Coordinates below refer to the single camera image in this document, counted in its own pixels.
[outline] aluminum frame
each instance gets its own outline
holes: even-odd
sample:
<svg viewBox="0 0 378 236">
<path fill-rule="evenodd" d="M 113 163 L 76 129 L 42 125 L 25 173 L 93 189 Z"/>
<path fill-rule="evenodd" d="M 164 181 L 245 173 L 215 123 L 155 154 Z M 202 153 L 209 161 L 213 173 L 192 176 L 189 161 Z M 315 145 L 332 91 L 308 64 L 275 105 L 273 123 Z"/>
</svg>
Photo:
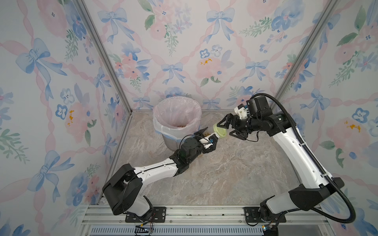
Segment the aluminum frame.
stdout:
<svg viewBox="0 0 378 236">
<path fill-rule="evenodd" d="M 166 222 L 154 225 L 246 225 L 243 207 L 258 205 L 165 205 Z M 99 205 L 91 205 L 81 223 L 78 236 L 89 235 L 92 225 L 138 225 L 125 223 L 126 215 L 113 215 L 106 199 Z M 287 222 L 280 225 L 318 225 L 323 235 L 334 236 L 326 217 L 314 211 L 295 211 L 285 215 Z"/>
</svg>

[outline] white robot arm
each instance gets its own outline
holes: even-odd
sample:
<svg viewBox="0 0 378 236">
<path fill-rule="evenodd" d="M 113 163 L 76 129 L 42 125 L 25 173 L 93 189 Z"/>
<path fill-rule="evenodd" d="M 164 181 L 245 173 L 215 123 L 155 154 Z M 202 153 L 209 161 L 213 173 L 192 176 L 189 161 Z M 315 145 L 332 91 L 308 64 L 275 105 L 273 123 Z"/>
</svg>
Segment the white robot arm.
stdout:
<svg viewBox="0 0 378 236">
<path fill-rule="evenodd" d="M 219 135 L 212 133 L 204 136 L 207 129 L 199 130 L 181 144 L 169 158 L 162 162 L 144 167 L 123 165 L 104 185 L 102 191 L 108 200 L 113 214 L 125 211 L 134 213 L 141 221 L 150 219 L 153 206 L 147 197 L 139 196 L 143 185 L 148 185 L 163 178 L 179 175 L 189 168 L 189 164 L 201 153 L 209 153 L 216 149 Z"/>
<path fill-rule="evenodd" d="M 266 98 L 273 100 L 282 110 L 273 114 Z M 282 104 L 273 96 L 258 93 L 248 100 L 247 105 L 240 104 L 235 108 L 236 115 L 228 114 L 218 127 L 234 129 L 230 135 L 241 140 L 248 140 L 248 134 L 254 131 L 266 131 L 269 136 L 282 147 L 297 171 L 302 184 L 299 187 L 270 197 L 260 203 L 260 218 L 271 221 L 277 214 L 294 210 L 314 210 L 334 221 L 351 223 L 356 214 L 348 198 L 340 190 L 344 186 L 341 178 L 333 176 L 319 163 L 315 155 L 307 146 L 298 128 Z M 346 203 L 350 211 L 348 219 L 338 219 L 315 208 L 324 199 L 337 192 Z"/>
<path fill-rule="evenodd" d="M 282 111 L 273 114 L 265 97 L 277 103 Z M 231 125 L 234 130 L 229 133 L 230 136 L 241 140 L 248 140 L 248 134 L 254 131 L 257 131 L 258 140 L 258 132 L 266 131 L 285 151 L 302 182 L 289 192 L 272 196 L 261 202 L 258 216 L 260 219 L 268 222 L 290 211 L 314 210 L 341 223 L 351 223 L 355 220 L 354 208 L 340 190 L 344 182 L 341 178 L 333 178 L 319 163 L 304 142 L 294 120 L 274 97 L 264 93 L 255 94 L 247 101 L 246 106 L 240 104 L 234 111 L 236 115 L 229 113 L 217 126 L 228 129 Z M 104 195 L 113 213 L 121 214 L 128 211 L 135 213 L 141 221 L 149 220 L 153 206 L 145 196 L 138 197 L 140 188 L 162 178 L 181 174 L 199 154 L 215 150 L 219 135 L 212 133 L 204 137 L 204 130 L 187 138 L 172 156 L 162 162 L 136 168 L 132 168 L 129 164 L 122 166 L 103 187 Z M 335 192 L 349 208 L 348 219 L 338 219 L 315 208 Z"/>
</svg>

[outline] wall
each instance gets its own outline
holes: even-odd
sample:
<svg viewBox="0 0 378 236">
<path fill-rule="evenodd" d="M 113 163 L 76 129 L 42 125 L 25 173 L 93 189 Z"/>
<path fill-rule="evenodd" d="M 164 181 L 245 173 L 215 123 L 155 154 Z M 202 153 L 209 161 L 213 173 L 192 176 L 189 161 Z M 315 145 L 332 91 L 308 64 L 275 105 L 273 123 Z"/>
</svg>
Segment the wall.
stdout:
<svg viewBox="0 0 378 236">
<path fill-rule="evenodd" d="M 0 235 L 76 235 L 125 110 L 72 2 L 4 0 L 0 21 Z"/>
<path fill-rule="evenodd" d="M 282 99 L 320 162 L 345 182 L 357 219 L 331 221 L 339 236 L 378 235 L 377 8 L 376 0 L 342 0 Z M 321 206 L 349 216 L 339 196 Z"/>
<path fill-rule="evenodd" d="M 326 1 L 85 0 L 129 103 L 233 109 L 275 94 Z"/>
</svg>

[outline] black cable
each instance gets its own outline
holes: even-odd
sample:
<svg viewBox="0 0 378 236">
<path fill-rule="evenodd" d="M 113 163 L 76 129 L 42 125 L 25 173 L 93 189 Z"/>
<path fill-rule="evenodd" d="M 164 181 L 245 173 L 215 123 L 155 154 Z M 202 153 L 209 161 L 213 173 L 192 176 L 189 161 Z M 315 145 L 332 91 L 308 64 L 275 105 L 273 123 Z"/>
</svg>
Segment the black cable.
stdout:
<svg viewBox="0 0 378 236">
<path fill-rule="evenodd" d="M 184 136 L 183 139 L 181 140 L 181 142 L 180 142 L 180 144 L 179 144 L 179 146 L 178 146 L 179 149 L 180 149 L 180 147 L 181 147 L 181 143 L 182 143 L 182 141 L 183 141 L 184 138 L 187 137 L 187 136 L 196 136 L 196 137 L 200 137 L 201 139 L 204 139 L 204 137 L 201 137 L 201 136 L 198 136 L 198 135 L 195 135 L 195 134 L 188 134 L 188 135 Z"/>
<path fill-rule="evenodd" d="M 247 223 L 247 225 L 249 225 L 249 226 L 251 226 L 251 227 L 254 227 L 254 226 L 256 226 L 256 225 L 258 224 L 258 222 L 257 222 L 257 223 L 254 224 L 254 225 L 250 225 L 250 224 L 247 222 L 247 219 L 245 219 L 245 222 Z"/>
<path fill-rule="evenodd" d="M 257 142 L 258 140 L 259 140 L 259 132 L 260 132 L 261 130 L 259 130 L 257 133 L 256 133 L 256 137 L 257 137 L 257 140 L 256 141 L 253 141 L 253 140 L 249 140 L 249 139 L 247 139 L 246 138 L 246 140 L 247 141 L 250 141 L 250 142 Z"/>
<path fill-rule="evenodd" d="M 257 96 L 265 96 L 265 97 L 270 98 L 282 110 L 283 114 L 288 119 L 288 121 L 289 121 L 289 123 L 291 125 L 291 128 L 294 131 L 295 137 L 298 139 L 299 143 L 301 144 L 301 146 L 303 147 L 303 149 L 306 151 L 306 153 L 310 156 L 311 160 L 314 162 L 314 164 L 316 165 L 316 167 L 318 168 L 318 170 L 320 171 L 320 173 L 322 175 L 324 175 L 324 177 L 330 183 L 330 185 L 332 186 L 332 188 L 344 200 L 345 204 L 347 205 L 347 207 L 349 209 L 350 216 L 347 219 L 340 219 L 340 218 L 336 218 L 334 216 L 331 216 L 331 215 L 329 215 L 329 214 L 327 214 L 327 213 L 325 213 L 325 212 L 323 212 L 321 210 L 318 210 L 316 208 L 312 208 L 311 210 L 313 210 L 313 211 L 315 211 L 315 212 L 317 212 L 317 213 L 319 213 L 319 214 L 321 214 L 321 215 L 323 215 L 323 216 L 325 216 L 325 217 L 327 217 L 327 218 L 329 218 L 329 219 L 331 219 L 333 221 L 336 221 L 336 222 L 340 222 L 340 223 L 344 223 L 344 224 L 352 223 L 356 219 L 356 211 L 354 210 L 354 207 L 353 207 L 352 203 L 345 196 L 345 194 L 343 193 L 343 191 L 341 191 L 340 188 L 335 184 L 335 182 L 331 179 L 331 177 L 329 177 L 327 175 L 327 173 L 324 170 L 323 166 L 319 163 L 318 159 L 315 157 L 315 155 L 312 153 L 312 151 L 306 145 L 306 143 L 302 139 L 302 136 L 298 133 L 297 126 L 295 124 L 295 121 L 291 117 L 291 115 L 286 111 L 286 109 L 283 107 L 283 105 L 275 97 L 273 97 L 272 95 L 269 95 L 269 94 L 266 94 L 266 93 L 257 93 L 255 95 L 253 95 L 250 99 L 253 99 L 253 98 L 257 97 Z"/>
</svg>

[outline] trash can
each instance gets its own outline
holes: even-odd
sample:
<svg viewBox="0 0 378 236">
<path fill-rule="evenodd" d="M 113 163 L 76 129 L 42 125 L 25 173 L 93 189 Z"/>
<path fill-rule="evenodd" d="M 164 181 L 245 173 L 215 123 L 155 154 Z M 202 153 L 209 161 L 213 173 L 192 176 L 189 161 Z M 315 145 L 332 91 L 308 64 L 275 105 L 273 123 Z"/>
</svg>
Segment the trash can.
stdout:
<svg viewBox="0 0 378 236">
<path fill-rule="evenodd" d="M 153 108 L 153 126 L 167 147 L 175 151 L 180 141 L 200 128 L 200 104 L 188 97 L 169 97 Z"/>
</svg>

